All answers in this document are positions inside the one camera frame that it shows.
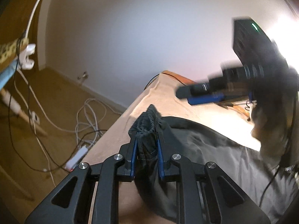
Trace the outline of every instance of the black cable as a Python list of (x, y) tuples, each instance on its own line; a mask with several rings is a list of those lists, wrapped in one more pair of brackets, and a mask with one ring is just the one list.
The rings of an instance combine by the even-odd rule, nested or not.
[[(286, 152), (289, 152), (290, 151), (290, 138), (291, 138), (291, 135), (292, 135), (292, 132), (293, 132), (293, 127), (294, 127), (294, 122), (295, 122), (295, 117), (296, 117), (296, 105), (297, 105), (297, 95), (294, 97), (294, 108), (293, 108), (293, 118), (292, 118), (292, 124), (291, 124), (291, 127), (288, 131), (288, 134), (287, 134), (287, 139), (288, 139), (288, 143), (287, 143), (287, 148), (286, 148)], [(268, 185), (266, 186), (266, 188), (264, 189), (263, 193), (262, 193), (262, 196), (261, 196), (261, 199), (260, 199), (260, 204), (259, 204), (259, 207), (261, 208), (262, 206), (262, 202), (264, 200), (264, 196), (265, 196), (265, 193), (267, 191), (267, 189), (269, 188), (269, 186), (272, 184), (272, 182), (274, 181), (276, 175), (278, 174), (279, 170), (282, 168), (281, 166), (283, 165), (283, 162), (285, 161), (284, 159), (284, 156), (286, 155), (287, 153), (285, 153), (282, 157), (281, 157), (281, 160), (280, 160), (280, 163), (279, 163), (279, 166), (274, 174), (274, 176), (272, 177), (272, 179), (270, 180), (270, 182), (268, 183)]]
[(246, 103), (233, 104), (234, 106), (245, 105)]
[(152, 79), (150, 79), (150, 81), (147, 83), (147, 85), (145, 86), (145, 88), (143, 89), (143, 91), (146, 90), (147, 87), (148, 87), (150, 84), (152, 84), (152, 82), (154, 81), (154, 79), (155, 79), (157, 76), (159, 76), (159, 74), (157, 74), (157, 75), (154, 76)]
[(31, 129), (32, 133), (35, 135), (35, 137), (39, 140), (41, 146), (44, 148), (45, 152), (48, 154), (48, 156), (49, 156), (49, 158), (51, 159), (51, 161), (57, 166), (57, 168), (55, 168), (55, 170), (58, 169), (58, 168), (60, 168), (60, 169), (62, 169), (63, 171), (69, 173), (69, 171), (67, 171), (66, 169), (64, 169), (64, 168), (62, 167), (63, 165), (59, 165), (58, 163), (56, 163), (56, 162), (54, 161), (54, 159), (52, 158), (52, 156), (49, 154), (47, 148), (44, 146), (44, 144), (42, 143), (42, 141), (39, 139), (39, 137), (37, 136), (37, 134), (34, 132), (34, 130), (33, 130), (33, 128), (32, 128), (32, 125), (31, 125), (31, 114), (30, 114), (30, 107), (29, 107), (29, 105), (30, 105), (30, 92), (31, 92), (31, 91), (30, 91), (30, 84), (29, 84), (29, 82), (28, 82), (28, 102), (27, 102), (27, 105), (28, 105), (28, 118), (29, 118), (30, 129)]
[[(15, 79), (16, 79), (16, 71), (17, 71), (17, 68), (18, 68), (18, 65), (20, 64), (20, 44), (21, 44), (21, 40), (23, 38), (24, 35), (22, 35), (22, 37), (18, 38), (17, 40), (17, 43), (16, 43), (16, 54), (17, 54), (17, 64), (16, 64), (16, 68), (15, 68), (15, 71), (14, 71), (14, 74), (13, 74), (13, 81), (15, 82)], [(12, 99), (12, 95), (10, 95), (10, 98), (9, 98), (9, 104), (8, 104), (8, 128), (9, 128), (9, 135), (10, 135), (10, 141), (11, 141), (11, 145), (12, 145), (12, 148), (13, 150), (15, 151), (15, 153), (19, 156), (19, 158), (31, 169), (31, 170), (34, 170), (34, 171), (37, 171), (37, 172), (42, 172), (42, 173), (47, 173), (47, 172), (51, 172), (51, 171), (54, 171), (58, 168), (62, 168), (62, 166), (59, 166), (55, 169), (52, 169), (52, 170), (46, 170), (46, 171), (43, 171), (43, 170), (39, 170), (39, 169), (36, 169), (36, 168), (33, 168), (31, 167), (26, 161), (25, 159), (18, 153), (18, 151), (16, 150), (15, 146), (14, 146), (14, 143), (13, 143), (13, 137), (12, 137), (12, 132), (11, 132), (11, 124), (10, 124), (10, 105), (11, 105), (11, 99)], [(50, 154), (48, 153), (47, 149), (44, 147), (45, 151), (47, 152), (47, 154), (49, 155), (49, 157), (51, 158)]]
[(165, 73), (165, 72), (162, 72), (162, 74), (165, 74), (165, 75), (168, 75), (168, 76), (171, 76), (173, 77), (174, 79), (176, 79), (177, 81), (179, 81), (180, 83), (182, 83), (184, 86), (186, 86), (185, 83), (181, 82), (180, 80), (178, 80), (174, 75), (171, 75), (171, 74), (168, 74), (168, 73)]
[[(162, 72), (161, 74), (165, 74), (165, 75), (171, 76), (171, 77), (175, 78), (177, 81), (179, 81), (180, 83), (182, 83), (184, 86), (186, 86), (185, 83), (181, 82), (181, 81), (180, 81), (179, 79), (177, 79), (174, 75), (171, 75), (171, 74), (168, 74), (168, 73), (165, 73), (165, 72)], [(154, 76), (154, 77), (147, 83), (147, 85), (145, 86), (145, 88), (143, 89), (143, 91), (146, 90), (147, 87), (148, 87), (150, 84), (152, 84), (152, 82), (154, 81), (154, 79), (155, 79), (156, 77), (158, 77), (158, 76), (159, 76), (159, 74), (157, 74), (156, 76)]]
[[(8, 117), (8, 115), (0, 115), (0, 119), (6, 119)], [(18, 117), (18, 115), (13, 114), (11, 115), (11, 117)]]
[(268, 185), (267, 185), (266, 188), (264, 189), (264, 191), (263, 191), (263, 193), (262, 193), (262, 196), (261, 196), (261, 199), (260, 199), (260, 204), (259, 204), (259, 207), (260, 207), (260, 208), (261, 208), (261, 206), (262, 206), (262, 202), (263, 202), (263, 200), (264, 200), (265, 193), (266, 193), (267, 189), (269, 188), (269, 186), (270, 186), (270, 185), (272, 184), (272, 182), (274, 181), (274, 179), (275, 179), (276, 175), (278, 174), (279, 170), (280, 170), (280, 166), (278, 166), (278, 168), (277, 168), (275, 174), (273, 175), (272, 179), (270, 180), (270, 182), (268, 183)]
[(244, 107), (244, 109), (247, 110), (247, 111), (250, 110), (250, 107), (249, 107), (248, 103), (250, 103), (249, 100), (246, 101), (246, 103), (245, 103), (245, 104), (246, 104), (246, 107)]
[(89, 135), (89, 134), (91, 134), (91, 133), (99, 132), (99, 131), (107, 131), (107, 130), (93, 130), (93, 131), (91, 131), (91, 132), (88, 132), (88, 133), (84, 134), (84, 135), (82, 136), (82, 138), (80, 139), (80, 141), (78, 142), (78, 145), (80, 145), (80, 143), (83, 141), (83, 138), (84, 138), (85, 136), (87, 136), (87, 135)]

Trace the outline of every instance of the black clamp frame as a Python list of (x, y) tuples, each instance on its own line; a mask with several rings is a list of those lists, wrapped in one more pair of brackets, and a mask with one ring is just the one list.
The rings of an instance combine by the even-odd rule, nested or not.
[[(214, 162), (191, 162), (176, 153), (163, 137), (158, 139), (160, 179), (177, 182), (177, 223), (270, 223), (266, 214)], [(25, 224), (87, 224), (96, 182), (92, 224), (118, 223), (118, 185), (134, 180), (137, 150), (132, 137), (118, 154), (104, 162), (80, 163), (35, 208)]]

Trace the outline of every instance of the white plug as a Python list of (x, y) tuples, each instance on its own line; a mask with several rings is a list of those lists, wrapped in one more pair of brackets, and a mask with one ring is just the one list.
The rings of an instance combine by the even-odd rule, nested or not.
[(28, 56), (34, 54), (35, 44), (27, 45), (26, 49), (20, 53), (20, 66), (24, 70), (31, 70), (34, 66), (34, 60), (28, 58)]

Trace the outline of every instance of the white power strip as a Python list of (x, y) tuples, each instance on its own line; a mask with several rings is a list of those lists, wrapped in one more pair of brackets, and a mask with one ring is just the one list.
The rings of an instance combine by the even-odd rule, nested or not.
[(88, 149), (83, 146), (79, 151), (73, 156), (65, 165), (65, 169), (68, 171), (72, 171), (78, 164), (79, 161), (84, 157), (84, 155), (88, 152)]

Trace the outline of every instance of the white cable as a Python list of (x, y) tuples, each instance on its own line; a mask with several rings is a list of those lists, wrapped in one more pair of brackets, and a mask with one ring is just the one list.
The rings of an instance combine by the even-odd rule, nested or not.
[[(34, 122), (34, 119), (32, 119), (32, 123), (33, 123), (33, 127), (34, 127), (34, 133), (35, 133), (35, 135), (36, 135), (36, 129), (35, 129), (35, 122)], [(40, 148), (42, 149), (42, 151), (43, 151), (43, 153), (44, 153), (44, 155), (45, 155), (45, 157), (46, 157), (46, 159), (47, 159), (47, 161), (48, 161), (48, 170), (49, 170), (49, 173), (50, 173), (50, 175), (51, 175), (52, 182), (53, 182), (54, 186), (56, 187), (56, 184), (55, 184), (55, 181), (54, 181), (54, 177), (53, 177), (53, 174), (52, 174), (52, 172), (51, 172), (50, 160), (49, 160), (49, 158), (48, 158), (46, 152), (44, 151), (44, 148), (43, 148), (43, 146), (41, 145), (39, 139), (38, 139), (37, 137), (36, 137), (36, 139), (37, 139), (38, 144), (39, 144)]]
[(33, 7), (33, 9), (32, 9), (32, 12), (31, 12), (31, 15), (30, 15), (30, 18), (29, 18), (29, 21), (28, 21), (26, 33), (25, 33), (25, 38), (28, 38), (29, 28), (30, 28), (30, 25), (31, 25), (31, 22), (32, 22), (34, 13), (35, 13), (35, 10), (36, 10), (39, 2), (40, 2), (40, 0), (37, 0), (36, 3), (35, 3), (35, 5), (34, 5), (34, 7)]
[[(17, 71), (18, 71), (18, 73), (22, 76), (22, 78), (24, 79), (25, 83), (28, 85), (28, 81), (27, 81), (26, 77), (24, 76), (24, 74), (22, 73), (22, 71), (21, 71), (19, 68), (17, 69)], [(28, 104), (27, 104), (25, 98), (24, 98), (23, 95), (20, 93), (20, 91), (17, 89), (16, 84), (14, 84), (14, 86), (15, 86), (15, 89), (16, 89), (17, 93), (20, 95), (20, 97), (21, 97), (22, 100), (24, 101), (26, 107), (28, 108)], [(31, 90), (31, 92), (32, 92), (32, 94), (33, 94), (33, 96), (34, 96), (34, 98), (35, 98), (35, 100), (36, 100), (38, 106), (40, 107), (41, 111), (42, 111), (43, 114), (45, 115), (46, 119), (47, 119), (47, 120), (48, 120), (48, 121), (49, 121), (55, 128), (57, 128), (58, 130), (61, 130), (61, 131), (64, 131), (64, 132), (69, 132), (69, 133), (75, 133), (75, 134), (76, 134), (77, 145), (79, 145), (79, 141), (81, 141), (82, 143), (87, 143), (87, 144), (89, 144), (89, 148), (90, 148), (90, 147), (92, 147), (92, 146), (95, 144), (95, 142), (97, 141), (97, 137), (99, 137), (99, 135), (101, 135), (101, 136), (103, 135), (103, 132), (102, 132), (102, 131), (98, 131), (98, 130), (99, 130), (99, 128), (98, 128), (98, 123), (100, 123), (100, 122), (104, 119), (104, 117), (106, 116), (106, 114), (107, 114), (106, 106), (107, 106), (112, 112), (121, 115), (121, 113), (115, 111), (115, 110), (112, 109), (109, 105), (107, 105), (107, 104), (105, 104), (105, 103), (99, 101), (98, 99), (90, 98), (90, 99), (86, 99), (86, 101), (84, 102), (84, 105), (83, 105), (83, 106), (78, 110), (78, 112), (77, 112), (77, 115), (76, 115), (77, 124), (76, 124), (76, 126), (75, 126), (75, 130), (66, 130), (66, 129), (62, 129), (62, 128), (58, 127), (57, 125), (55, 125), (55, 124), (48, 118), (48, 116), (46, 115), (46, 113), (45, 113), (43, 107), (41, 106), (40, 102), (38, 101), (38, 99), (37, 99), (37, 97), (36, 97), (36, 95), (35, 95), (35, 93), (34, 93), (32, 87), (29, 86), (29, 88), (30, 88), (30, 90)], [(103, 116), (100, 120), (97, 120), (97, 117), (96, 117), (96, 114), (95, 114), (94, 110), (93, 110), (92, 107), (89, 105), (89, 103), (92, 102), (92, 101), (95, 101), (95, 102), (101, 104), (101, 105), (104, 107), (104, 110), (105, 110), (105, 112), (104, 112), (104, 116)], [(90, 111), (92, 112), (92, 115), (93, 115), (93, 118), (94, 118), (94, 119), (93, 119), (93, 120), (94, 120), (94, 123), (93, 123), (93, 122), (91, 121), (91, 119), (89, 118), (89, 116), (88, 116), (88, 114), (87, 114), (87, 111), (86, 111), (86, 107), (89, 108)], [(84, 111), (84, 115), (85, 115), (85, 117), (86, 117), (88, 123), (86, 123), (86, 122), (80, 122), (80, 121), (79, 121), (79, 114), (80, 114), (80, 112), (81, 112), (82, 110)], [(93, 139), (93, 140), (81, 140), (81, 138), (78, 136), (78, 133), (79, 133), (79, 132), (82, 132), (82, 131), (84, 131), (84, 130), (86, 130), (86, 129), (88, 129), (88, 128), (92, 128), (92, 129), (95, 131), (95, 137), (94, 137), (94, 139)]]

